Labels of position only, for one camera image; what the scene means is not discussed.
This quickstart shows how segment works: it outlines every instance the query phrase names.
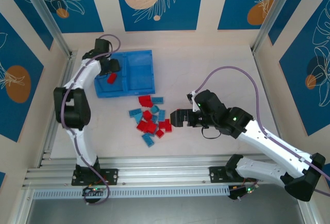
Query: white table surface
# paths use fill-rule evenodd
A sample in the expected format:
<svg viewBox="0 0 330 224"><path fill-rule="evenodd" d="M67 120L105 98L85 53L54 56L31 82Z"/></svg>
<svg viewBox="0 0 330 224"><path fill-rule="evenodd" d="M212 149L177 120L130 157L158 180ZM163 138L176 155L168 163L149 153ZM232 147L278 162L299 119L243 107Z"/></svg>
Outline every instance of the white table surface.
<svg viewBox="0 0 330 224"><path fill-rule="evenodd" d="M81 62L82 55L90 48L79 49L74 72ZM158 105L166 110L166 118L178 108L191 108L186 94L197 89L206 76L221 66L236 66L246 70L257 82L260 92L260 110L263 125L277 134L275 123L263 90L261 80L247 45L203 46L203 47L162 47L152 48L155 75L156 97L164 97L164 104ZM256 116L256 99L252 83L240 72L227 69L215 73L203 90L216 93L226 107L240 107ZM143 135L136 129L134 118L128 111L140 108L138 97L99 99L94 85L85 89L92 111L88 127L92 133L92 145L99 157L129 156L183 156L260 153L254 147L222 135L215 140L207 140L201 128L172 128L155 144L148 148L142 140ZM216 136L218 131L210 128L204 132ZM58 126L51 158L73 158L74 147L65 130Z"/></svg>

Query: blue plastic bin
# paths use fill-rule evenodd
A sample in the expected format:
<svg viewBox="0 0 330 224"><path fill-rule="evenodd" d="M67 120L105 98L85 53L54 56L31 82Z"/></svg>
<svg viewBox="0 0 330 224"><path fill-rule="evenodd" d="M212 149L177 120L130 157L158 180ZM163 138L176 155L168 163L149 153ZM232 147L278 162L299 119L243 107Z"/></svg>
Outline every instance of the blue plastic bin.
<svg viewBox="0 0 330 224"><path fill-rule="evenodd" d="M151 50L113 53L120 71L113 84L107 83L107 76L97 76L94 80L99 98L113 98L155 93L153 56Z"/></svg>

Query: blue tray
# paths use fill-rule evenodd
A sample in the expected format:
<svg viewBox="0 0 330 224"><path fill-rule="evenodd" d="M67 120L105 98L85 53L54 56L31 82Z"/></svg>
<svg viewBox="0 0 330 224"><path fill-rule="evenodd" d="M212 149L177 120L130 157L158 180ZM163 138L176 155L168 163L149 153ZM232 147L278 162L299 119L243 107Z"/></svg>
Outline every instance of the blue tray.
<svg viewBox="0 0 330 224"><path fill-rule="evenodd" d="M151 50L119 52L111 55L117 59L120 71L111 85L107 76L97 76L94 80L96 95L99 98L113 98L155 93L153 56Z"/></svg>

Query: toy block pile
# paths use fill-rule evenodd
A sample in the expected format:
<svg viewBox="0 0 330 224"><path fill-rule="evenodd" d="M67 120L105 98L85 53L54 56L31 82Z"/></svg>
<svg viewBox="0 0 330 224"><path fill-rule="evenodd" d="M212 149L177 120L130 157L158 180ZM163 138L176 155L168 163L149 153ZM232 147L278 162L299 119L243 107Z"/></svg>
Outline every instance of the toy block pile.
<svg viewBox="0 0 330 224"><path fill-rule="evenodd" d="M135 118L137 129L144 133L142 139L148 147L151 147L155 144L152 137L156 135L161 138L164 133L172 132L172 124L169 119L165 119L165 110L159 109L156 105L164 103L163 97L140 96L139 103L148 109L145 111L140 108L130 110L129 117Z"/></svg>

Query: purple cable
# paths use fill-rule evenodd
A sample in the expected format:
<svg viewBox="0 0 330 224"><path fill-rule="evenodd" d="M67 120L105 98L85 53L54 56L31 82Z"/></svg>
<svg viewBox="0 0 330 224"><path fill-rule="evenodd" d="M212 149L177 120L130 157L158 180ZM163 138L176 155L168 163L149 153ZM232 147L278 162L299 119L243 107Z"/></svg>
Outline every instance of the purple cable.
<svg viewBox="0 0 330 224"><path fill-rule="evenodd" d="M89 169L91 169L98 177L99 177L99 179L101 179L102 180L102 182L104 183L104 185L106 186L106 188L107 188L107 197L105 198L105 199L103 199L102 201L99 201L99 202L96 202L96 203L93 203L93 204L90 204L90 205L99 205L99 204L101 204L101 203L104 203L105 201L107 201L107 199L109 198L109 196L110 196L110 188L109 188L109 185L108 185L108 183L106 182L106 180L84 159L84 157L83 157L83 155L81 154L81 152L80 152L80 150L79 150L79 147L78 147L78 141L77 141L77 138L76 138L76 136L75 136L75 133L74 133L74 131L71 129L71 128L69 128L66 124L65 124L65 120L64 120L64 108L65 108L65 103L66 103L66 101L67 101L67 98L68 98L68 95L69 95L69 93L70 93L70 91L71 91L71 89L72 89L72 87L74 86L74 84L77 82L77 80L78 80L78 78L80 77L80 75L82 74L82 72L84 71L84 69L92 62L92 61L94 61L95 59L97 59L97 58L99 58L99 57L102 57L102 56L108 56L108 55L110 55L111 53L113 53L113 52L116 52L116 51L118 51L119 50L119 48L120 48L120 45L121 45L121 42L120 42L120 40L119 40L119 38L118 37L116 37L115 35L111 35L111 34L105 34L105 35L102 35L102 36L100 36L100 38L101 37L105 37L105 36L112 36L112 37L115 37L117 40L118 40L118 42L119 42L119 45L118 45L118 48L116 49L116 50L114 50L114 51L111 51L111 52L108 52L108 53L103 53L103 54L99 54L99 55L96 55L96 56L94 56L93 58L91 58L87 63L86 63L86 66L85 67L83 67L83 68L81 68L80 69L80 71L77 73L77 75L76 75L76 77L73 79L73 82L72 82L72 84L70 85L70 87L67 89L67 91L66 91L66 93L64 94L64 97L63 97L63 101L62 101L62 105L61 105L61 124L62 124L62 126L63 126L63 128L65 128L66 130L69 130L71 133L72 133L72 135L74 136L74 146L75 146L75 149L76 149L76 151L77 151L77 154L78 154L78 156L81 158L81 160L85 163L85 165L86 166L88 166L88 168ZM86 196L88 195L88 193L87 194L85 194L85 196L84 196L84 201L87 203L87 201L86 201Z"/></svg>
<svg viewBox="0 0 330 224"><path fill-rule="evenodd" d="M199 90L206 84L206 82L208 81L208 79L215 73L218 72L219 70L222 69L234 69L237 70L243 74L245 74L245 76L247 76L249 78L249 80L252 82L253 86L254 86L254 90L256 92L256 105L257 105L257 122L258 125L262 131L262 133L267 137L268 134L266 132L266 130L263 128L262 123L261 123L261 118L260 118L260 105L259 105L259 91L258 91L258 87L256 82L253 80L253 78L247 73L245 72L243 69L237 68L237 67L233 67L233 66L224 66L224 67L219 67L214 69L204 80L204 82L201 84L201 86L198 87L198 89L195 91L196 93L199 92ZM289 153L291 153L292 155L294 155L295 157L297 157L300 161L305 162L307 165L309 165L311 168L313 168L314 170L316 170L318 173L320 173L321 175L323 175L327 180L330 181L330 177L325 174L321 169L319 169L318 167L316 167L315 165L313 165L311 162L305 160L303 157L301 157L300 155L296 154L294 151L292 151L291 149L287 148L285 145L283 145L282 143L280 143L279 141L275 140L273 137L269 136L268 137L272 142L276 143L278 146L280 146L281 148L283 148L284 150L288 151ZM323 195L326 196L330 196L329 193L323 192L321 190L316 190L316 192L321 193Z"/></svg>

